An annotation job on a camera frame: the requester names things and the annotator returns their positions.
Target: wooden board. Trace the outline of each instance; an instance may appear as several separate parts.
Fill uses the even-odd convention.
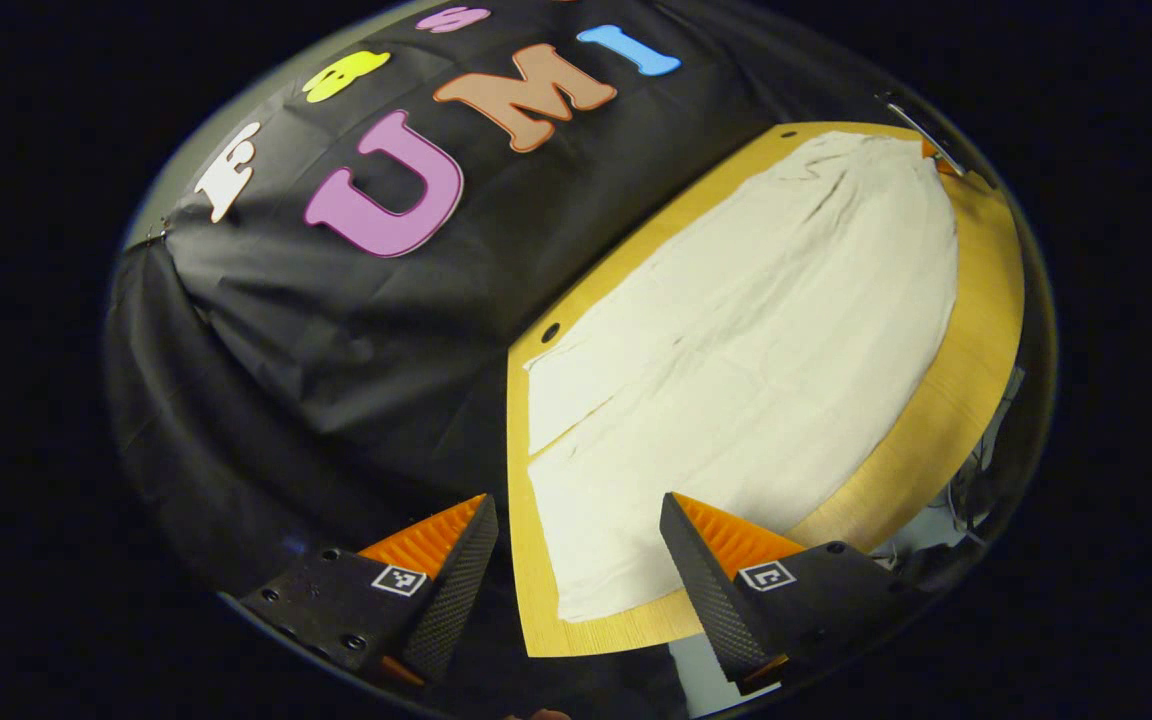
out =
[[[791,137],[782,137],[796,131]],[[531,657],[594,655],[690,637],[700,621],[677,591],[634,611],[586,623],[558,619],[558,584],[526,477],[526,372],[546,328],[562,332],[626,279],[668,237],[790,154],[828,131],[917,141],[904,128],[864,123],[791,123],[770,129],[692,184],[621,247],[594,265],[509,350],[507,452],[509,529],[518,612]],[[923,510],[963,465],[987,427],[1011,373],[1024,311],[1024,278],[1011,211],[979,177],[941,176],[957,215],[958,291],[950,325],[932,366],[905,410],[861,469],[796,528],[772,528],[812,547],[849,541],[873,550]]]

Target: metal clip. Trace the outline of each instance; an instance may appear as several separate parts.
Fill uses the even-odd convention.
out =
[[[954,156],[950,156],[950,151],[945,149],[945,145],[942,145],[941,141],[938,141],[937,137],[932,135],[932,132],[929,132],[929,129],[924,128],[918,122],[918,120],[910,118],[910,114],[908,113],[908,111],[905,111],[905,108],[902,108],[902,106],[896,105],[895,94],[893,94],[892,92],[879,92],[879,94],[874,97],[877,97],[879,101],[886,105],[887,109],[890,109],[892,113],[896,115],[896,118],[900,118],[901,122],[904,122],[905,126],[909,126],[910,129],[914,129],[915,132],[917,132],[919,136],[923,136],[923,139],[926,141],[927,144],[931,145],[933,150],[935,150],[937,158],[945,160],[945,164],[948,165],[948,167],[950,167],[950,169],[954,170],[956,176],[960,176],[961,179],[967,176],[968,170],[964,167],[964,165],[955,160]]]
[[[150,225],[150,232],[145,233],[146,242],[156,242],[168,236],[168,228],[172,225],[172,220],[166,218],[157,219],[157,222]]]

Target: orange letter m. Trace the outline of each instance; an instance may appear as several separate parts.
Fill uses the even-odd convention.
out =
[[[531,152],[554,135],[554,124],[536,120],[521,108],[556,118],[573,119],[573,111],[558,93],[571,97],[576,109],[593,109],[616,97],[616,89],[579,71],[576,65],[559,58],[553,45],[532,45],[513,54],[522,79],[469,73],[434,92],[434,100],[461,100],[486,115],[509,134],[509,147]]]

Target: black background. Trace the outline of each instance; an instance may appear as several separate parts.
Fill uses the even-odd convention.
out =
[[[379,9],[0,6],[0,706],[386,717],[192,588],[120,478],[99,378],[111,262],[157,169],[247,83]],[[918,88],[1009,179],[1062,367],[1005,540],[940,609],[766,717],[1152,717],[1152,8],[786,12]]]

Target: pink letter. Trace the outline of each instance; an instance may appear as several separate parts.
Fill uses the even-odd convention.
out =
[[[486,18],[490,14],[492,10],[483,8],[448,8],[416,23],[416,29],[427,29],[430,32],[453,32],[462,26],[470,26],[479,20]]]
[[[402,215],[381,209],[356,190],[353,173],[340,168],[329,174],[305,209],[305,222],[325,223],[362,250],[394,258],[424,245],[444,227],[461,202],[465,176],[460,165],[433,142],[407,127],[407,111],[394,109],[358,141],[358,152],[380,150],[425,181],[425,195]]]

